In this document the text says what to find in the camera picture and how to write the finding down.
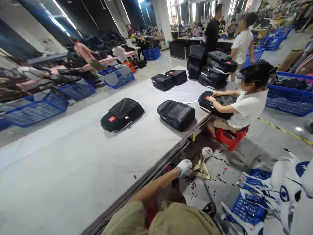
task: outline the white glove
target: white glove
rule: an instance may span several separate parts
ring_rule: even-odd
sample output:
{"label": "white glove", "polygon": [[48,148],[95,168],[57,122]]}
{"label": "white glove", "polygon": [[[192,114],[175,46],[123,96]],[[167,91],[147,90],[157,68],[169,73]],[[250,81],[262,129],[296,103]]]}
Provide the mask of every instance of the white glove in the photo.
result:
{"label": "white glove", "polygon": [[180,168],[180,173],[178,177],[181,177],[183,174],[190,175],[192,170],[192,162],[189,159],[182,160],[178,165],[178,168]]}

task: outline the khaki sleeve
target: khaki sleeve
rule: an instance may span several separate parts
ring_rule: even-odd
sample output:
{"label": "khaki sleeve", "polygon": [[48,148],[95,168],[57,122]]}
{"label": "khaki sleeve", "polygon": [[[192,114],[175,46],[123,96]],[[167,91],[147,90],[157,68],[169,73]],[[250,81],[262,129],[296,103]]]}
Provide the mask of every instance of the khaki sleeve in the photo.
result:
{"label": "khaki sleeve", "polygon": [[142,202],[126,203],[113,215],[102,235],[147,235],[145,219]]}

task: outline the black t-shirt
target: black t-shirt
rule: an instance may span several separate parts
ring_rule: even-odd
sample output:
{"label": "black t-shirt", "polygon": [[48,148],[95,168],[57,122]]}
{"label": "black t-shirt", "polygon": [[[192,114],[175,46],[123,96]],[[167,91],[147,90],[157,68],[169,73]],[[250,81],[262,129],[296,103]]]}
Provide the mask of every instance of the black t-shirt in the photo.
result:
{"label": "black t-shirt", "polygon": [[218,32],[219,32],[219,24],[218,24],[218,20],[216,20],[215,18],[212,18],[210,20],[210,22],[208,23],[208,26],[206,28],[205,31],[205,36],[207,36],[207,40],[206,40],[206,45],[205,45],[205,49],[206,49],[206,53],[210,52],[210,51],[216,51],[216,45],[217,45],[217,41],[218,41]]}

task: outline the beige shorts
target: beige shorts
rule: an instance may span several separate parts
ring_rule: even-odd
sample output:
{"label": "beige shorts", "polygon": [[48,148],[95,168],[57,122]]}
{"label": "beige shorts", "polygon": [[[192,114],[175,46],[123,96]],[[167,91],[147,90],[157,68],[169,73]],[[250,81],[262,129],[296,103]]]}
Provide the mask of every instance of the beige shorts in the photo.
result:
{"label": "beige shorts", "polygon": [[216,128],[222,128],[224,130],[230,130],[230,131],[239,131],[242,128],[234,128],[231,127],[230,125],[228,125],[227,120],[222,119],[220,117],[217,117],[214,122],[213,122],[213,126]]}

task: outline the plastic crate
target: plastic crate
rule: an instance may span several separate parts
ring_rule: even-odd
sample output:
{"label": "plastic crate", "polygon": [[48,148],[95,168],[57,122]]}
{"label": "plastic crate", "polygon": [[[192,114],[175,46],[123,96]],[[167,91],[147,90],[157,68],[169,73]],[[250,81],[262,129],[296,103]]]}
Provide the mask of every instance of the plastic crate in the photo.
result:
{"label": "plastic crate", "polygon": [[[259,61],[259,59],[261,58],[264,51],[265,51],[265,49],[261,48],[261,47],[255,47],[254,48],[254,60],[255,60],[255,62]],[[248,53],[246,56],[246,61],[244,62],[242,68],[250,66],[250,65],[252,65],[252,63],[250,61],[250,55]]]}
{"label": "plastic crate", "polygon": [[134,80],[135,77],[126,65],[115,65],[99,73],[101,78],[109,87],[117,89]]}
{"label": "plastic crate", "polygon": [[265,48],[267,51],[275,51],[278,49],[282,41],[284,40],[284,35],[275,33],[275,36],[269,34],[262,39],[260,47]]}
{"label": "plastic crate", "polygon": [[[271,172],[259,169],[252,169],[250,170],[249,175],[265,180],[271,177]],[[247,178],[246,183],[266,187],[265,185],[262,185],[260,181],[252,178]],[[250,186],[246,184],[243,186],[243,188],[249,191],[254,191]],[[255,197],[249,194],[245,194],[245,196],[247,200],[243,199],[241,194],[239,194],[231,211],[243,221],[253,225],[256,225],[260,221],[264,221],[267,210],[251,202],[257,202],[264,207],[267,207],[267,205],[265,203],[262,203],[263,200],[259,197]],[[236,220],[230,215],[227,216],[227,219],[236,223]]]}
{"label": "plastic crate", "polygon": [[147,60],[157,60],[161,56],[159,47],[152,50],[144,50],[143,52]]}
{"label": "plastic crate", "polygon": [[84,79],[74,84],[60,86],[58,89],[75,101],[84,99],[96,92],[95,88]]}
{"label": "plastic crate", "polygon": [[[277,72],[280,81],[297,78],[313,85],[313,77],[293,73]],[[313,92],[282,86],[268,86],[266,106],[303,117],[313,111]]]}
{"label": "plastic crate", "polygon": [[29,127],[50,117],[65,112],[68,101],[53,92],[49,92],[43,99],[34,101],[33,96],[28,97],[29,104],[14,108],[4,114],[6,123]]}

